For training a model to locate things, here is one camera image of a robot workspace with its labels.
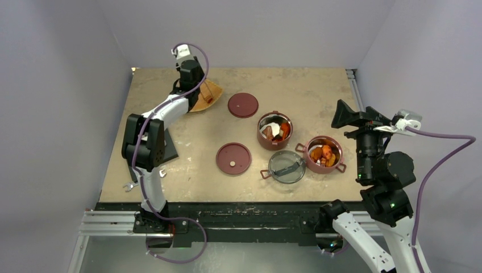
pot handle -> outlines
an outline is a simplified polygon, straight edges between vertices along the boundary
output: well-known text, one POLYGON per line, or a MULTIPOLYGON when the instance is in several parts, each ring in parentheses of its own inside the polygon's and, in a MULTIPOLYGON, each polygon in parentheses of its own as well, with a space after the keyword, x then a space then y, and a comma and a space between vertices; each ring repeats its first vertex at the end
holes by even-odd
POLYGON ((263 179, 268 179, 268 178, 271 177, 271 174, 269 173, 269 170, 267 170, 267 169, 262 169, 261 171, 259 171, 259 173, 261 174, 261 177, 262 177, 263 179))
POLYGON ((337 169, 338 171, 340 171, 341 173, 344 173, 345 170, 346 170, 346 165, 343 164, 343 163, 340 163, 340 164, 338 164, 338 166, 336 167, 336 169, 337 169))
POLYGON ((298 144, 296 144, 296 148, 294 150, 297 151, 297 152, 305 152, 305 146, 301 143, 298 143, 298 144))

red pot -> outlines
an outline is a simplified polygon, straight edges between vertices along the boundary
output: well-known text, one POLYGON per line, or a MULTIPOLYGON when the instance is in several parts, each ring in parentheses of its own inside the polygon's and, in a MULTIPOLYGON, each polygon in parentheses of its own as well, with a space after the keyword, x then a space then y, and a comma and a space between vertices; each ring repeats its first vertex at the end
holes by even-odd
POLYGON ((306 166, 308 167, 308 169, 310 169, 315 173, 327 174, 334 171, 335 169, 337 169, 340 172, 345 172, 346 170, 346 165, 343 164, 342 146, 335 139, 330 138, 329 136, 324 136, 324 135, 317 136, 312 140, 308 141, 305 145, 298 143, 298 145, 296 145, 295 150, 297 152, 303 153, 303 158, 305 159, 306 166), (331 147, 333 154, 336 156, 335 164, 331 167, 320 166, 316 162, 314 162, 310 157, 310 153, 311 151, 313 151, 313 149, 323 145, 329 145, 331 147))
POLYGON ((265 114, 257 122, 257 133, 256 133, 257 141, 266 150, 277 151, 277 150, 283 149, 284 147, 286 147, 286 145, 288 145, 289 139, 291 138, 292 135, 293 135, 293 122, 291 122, 291 119, 289 119, 287 116, 279 113, 278 111, 273 111, 268 114, 265 114), (267 140, 263 136, 263 134, 261 133, 261 128, 263 128, 264 125, 269 124, 271 122, 276 122, 276 123, 287 122, 289 124, 290 131, 286 139, 276 142, 276 141, 267 140))

white wall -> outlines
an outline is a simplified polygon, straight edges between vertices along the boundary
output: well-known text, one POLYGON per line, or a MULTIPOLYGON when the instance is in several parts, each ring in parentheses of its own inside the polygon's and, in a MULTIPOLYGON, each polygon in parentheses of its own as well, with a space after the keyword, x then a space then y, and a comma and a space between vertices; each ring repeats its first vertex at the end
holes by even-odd
POLYGON ((171 67, 179 42, 217 67, 356 68, 394 0, 99 0, 129 64, 171 67))
POLYGON ((131 73, 95 0, 0 1, 0 271, 67 271, 131 73))
MULTIPOLYGON (((482 271, 481 14, 481 1, 396 0, 357 73, 365 106, 389 117, 404 107, 423 115, 423 130, 478 138, 426 186, 419 239, 432 272, 482 271)), ((413 204, 426 172, 461 143, 392 139, 415 161, 413 204)))

wooden table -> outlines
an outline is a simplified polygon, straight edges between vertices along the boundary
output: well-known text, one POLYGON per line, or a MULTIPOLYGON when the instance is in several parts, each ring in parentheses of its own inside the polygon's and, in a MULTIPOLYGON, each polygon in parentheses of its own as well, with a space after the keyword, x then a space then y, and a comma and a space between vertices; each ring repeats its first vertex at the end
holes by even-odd
MULTIPOLYGON (((131 181, 126 160, 121 157, 126 118, 165 100, 177 78, 178 72, 172 68, 135 71, 100 202, 141 201, 139 187, 131 192, 122 188, 131 181)), ((168 201, 361 200, 362 187, 355 182, 356 143, 343 136, 353 128, 330 127, 338 99, 356 109, 343 68, 212 68, 208 78, 225 89, 219 101, 205 111, 184 115, 169 128, 179 158, 165 164, 167 175, 162 184, 168 201), (229 98, 240 92, 253 94, 259 102, 251 118, 240 119, 228 111, 229 98), (298 142, 305 144, 317 135, 331 136, 343 148, 346 172, 319 175, 307 169, 303 179, 292 185, 263 180, 259 171, 268 167, 274 152, 259 145, 255 128, 259 118, 273 110, 293 122, 294 132, 286 150, 294 151, 298 142), (216 165, 217 151, 228 142, 243 143, 251 152, 251 166, 242 175, 226 175, 216 165)))

red plate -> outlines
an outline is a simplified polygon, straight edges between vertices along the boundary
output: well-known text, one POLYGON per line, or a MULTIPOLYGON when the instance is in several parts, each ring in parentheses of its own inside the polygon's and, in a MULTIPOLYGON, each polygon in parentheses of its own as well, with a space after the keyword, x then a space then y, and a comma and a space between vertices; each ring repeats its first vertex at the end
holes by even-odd
POLYGON ((256 114, 259 104, 255 96, 248 93, 233 95, 228 103, 229 112, 238 118, 249 118, 256 114))
POLYGON ((228 143, 221 147, 216 155, 219 169, 229 175, 238 175, 251 164, 251 153, 241 143, 228 143))

